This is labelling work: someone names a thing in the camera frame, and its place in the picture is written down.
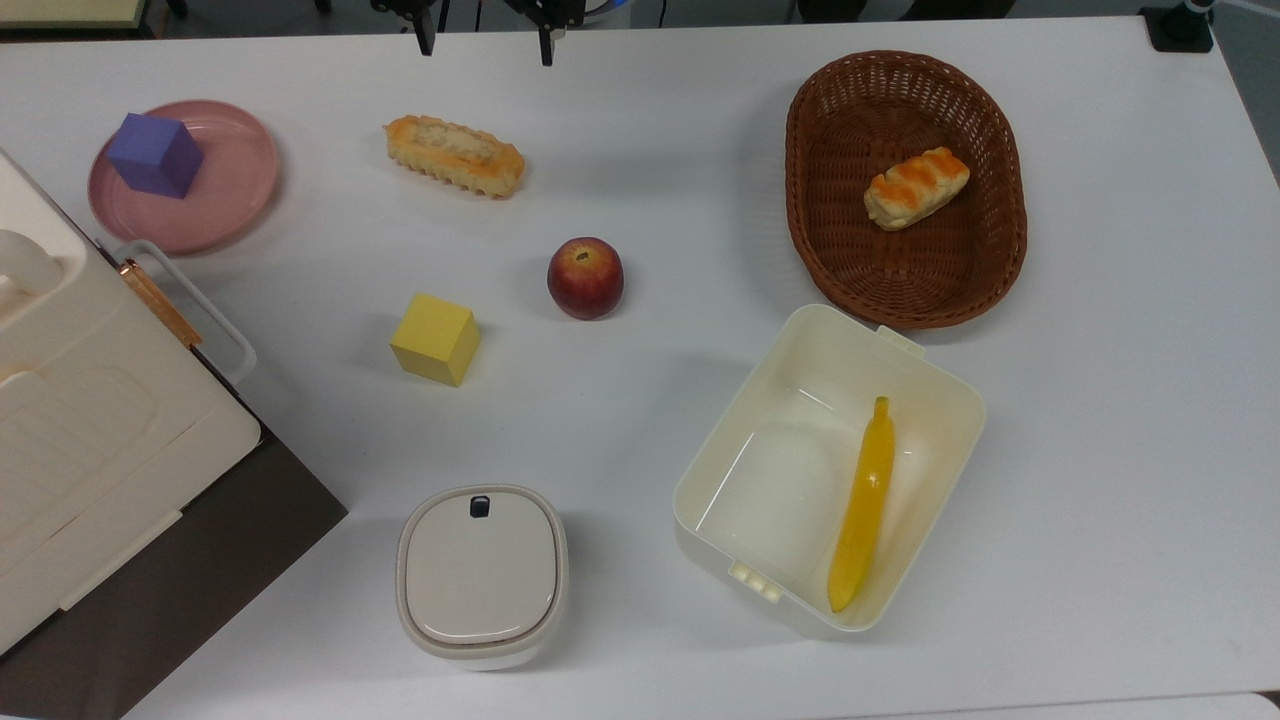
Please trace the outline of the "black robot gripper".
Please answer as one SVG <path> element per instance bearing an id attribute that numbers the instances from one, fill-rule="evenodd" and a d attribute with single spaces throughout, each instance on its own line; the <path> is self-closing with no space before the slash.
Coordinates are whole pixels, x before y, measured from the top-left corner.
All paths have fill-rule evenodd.
<path id="1" fill-rule="evenodd" d="M 445 18 L 445 4 L 447 1 L 371 1 L 371 8 L 408 20 L 419 51 L 424 56 L 431 56 L 436 44 L 433 18 L 436 20 Z M 502 4 L 538 27 L 540 59 L 544 67 L 553 67 L 556 42 L 566 36 L 567 29 L 582 26 L 586 19 L 586 1 L 502 1 Z"/>

